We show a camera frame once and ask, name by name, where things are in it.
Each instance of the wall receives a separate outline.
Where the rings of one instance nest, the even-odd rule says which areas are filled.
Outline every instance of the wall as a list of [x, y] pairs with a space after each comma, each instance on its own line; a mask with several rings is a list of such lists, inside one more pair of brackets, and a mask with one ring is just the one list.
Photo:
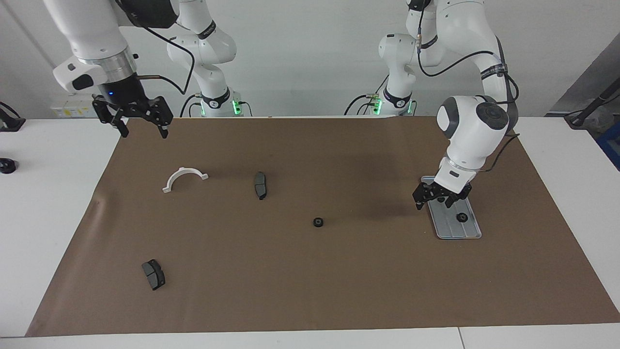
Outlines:
[[[228, 83], [256, 115], [337, 115], [353, 97], [374, 92], [387, 74], [377, 46], [384, 34], [405, 32], [404, 3], [210, 0], [209, 7], [218, 26], [237, 42], [237, 58], [222, 66]], [[47, 117], [50, 96], [64, 94], [50, 63], [67, 59], [69, 46], [42, 1], [0, 0], [0, 6], [8, 8], [0, 7], [0, 97], [27, 117]], [[521, 87], [521, 115], [542, 116], [551, 109], [620, 32], [618, 13], [617, 0], [487, 0], [487, 17]], [[26, 30], [16, 32], [20, 24]], [[141, 74], [184, 81], [186, 71], [169, 61], [165, 43], [143, 29], [122, 32], [140, 54]], [[182, 32], [165, 30], [167, 36]], [[482, 92], [470, 62], [418, 81], [418, 114], [434, 114], [452, 94]], [[170, 86], [162, 81], [144, 85], [150, 96], [162, 94], [179, 110], [184, 97]], [[197, 91], [197, 85], [190, 90]]]
[[[618, 78], [620, 78], [620, 34], [566, 91], [553, 110], [565, 112], [577, 110], [588, 99], [598, 97]], [[620, 113], [620, 98], [609, 103], [605, 108], [611, 112]]]

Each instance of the brown mat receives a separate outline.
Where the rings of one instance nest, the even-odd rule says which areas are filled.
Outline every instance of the brown mat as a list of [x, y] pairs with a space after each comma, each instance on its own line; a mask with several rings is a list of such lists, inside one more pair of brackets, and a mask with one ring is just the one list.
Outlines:
[[[130, 130], [28, 336], [620, 322], [518, 142], [473, 182], [483, 238], [442, 241], [411, 197], [448, 144], [434, 118]], [[210, 178], [163, 194], [181, 166]], [[140, 267], [152, 258], [157, 291]]]

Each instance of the table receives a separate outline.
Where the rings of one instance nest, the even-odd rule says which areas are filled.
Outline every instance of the table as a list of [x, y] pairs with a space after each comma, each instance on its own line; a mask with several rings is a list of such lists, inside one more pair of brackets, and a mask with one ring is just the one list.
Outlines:
[[[521, 142], [583, 251], [620, 307], [620, 173], [586, 131], [521, 118]], [[30, 120], [0, 134], [0, 336], [23, 336], [118, 140], [98, 120]], [[4, 338], [0, 347], [617, 348], [620, 324], [267, 333]]]

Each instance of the gray metal plate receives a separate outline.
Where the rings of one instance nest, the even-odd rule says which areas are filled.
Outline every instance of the gray metal plate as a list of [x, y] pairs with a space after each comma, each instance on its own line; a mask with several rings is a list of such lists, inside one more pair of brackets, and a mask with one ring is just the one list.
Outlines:
[[[422, 177], [424, 183], [431, 184], [435, 177]], [[461, 240], [470, 238], [481, 238], [482, 232], [478, 226], [478, 221], [469, 204], [469, 199], [459, 200], [452, 207], [447, 208], [443, 202], [433, 200], [427, 203], [430, 215], [435, 225], [435, 232], [443, 240]], [[465, 223], [456, 220], [456, 215], [465, 213], [469, 219]]]

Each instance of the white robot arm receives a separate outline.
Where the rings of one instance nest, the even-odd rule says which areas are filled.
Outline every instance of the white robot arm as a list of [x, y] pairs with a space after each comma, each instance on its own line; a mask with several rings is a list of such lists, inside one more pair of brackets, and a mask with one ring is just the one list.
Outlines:
[[[192, 75], [200, 87], [205, 116], [243, 116], [240, 95], [228, 87], [224, 73], [215, 66], [234, 59], [237, 47], [233, 38], [216, 27], [205, 0], [180, 0], [179, 5], [177, 23], [193, 34], [180, 35], [172, 41], [192, 52], [196, 58]], [[190, 69], [190, 57], [184, 51], [171, 44], [167, 49], [172, 61]]]
[[[119, 18], [116, 0], [44, 0], [54, 22], [69, 40], [73, 56], [54, 69], [54, 77], [68, 92], [98, 86], [93, 107], [102, 123], [112, 124], [123, 137], [129, 130], [121, 117], [141, 117], [168, 134], [172, 113], [166, 100], [148, 99], [136, 72], [136, 63], [121, 35], [119, 22], [127, 19], [141, 27], [167, 28], [176, 20], [175, 0], [123, 0], [131, 18]], [[113, 116], [109, 107], [115, 111]]]
[[[484, 13], [483, 0], [409, 0], [408, 38], [416, 38], [416, 55], [410, 61], [402, 55], [383, 55], [390, 68], [390, 80], [381, 95], [381, 114], [402, 114], [410, 99], [415, 78], [405, 83], [402, 70], [411, 72], [411, 61], [428, 76], [424, 67], [438, 66], [447, 51], [470, 59], [480, 71], [484, 95], [453, 96], [437, 113], [437, 122], [450, 139], [450, 146], [440, 163], [433, 184], [421, 183], [414, 192], [418, 209], [424, 203], [447, 197], [446, 205], [465, 199], [471, 190], [469, 182], [493, 153], [503, 136], [516, 124], [518, 110], [510, 89], [510, 76], [499, 39], [493, 34]], [[393, 41], [390, 52], [399, 52], [410, 43], [397, 42], [388, 35], [379, 44]], [[392, 81], [392, 74], [397, 78]], [[393, 100], [400, 101], [392, 105]]]

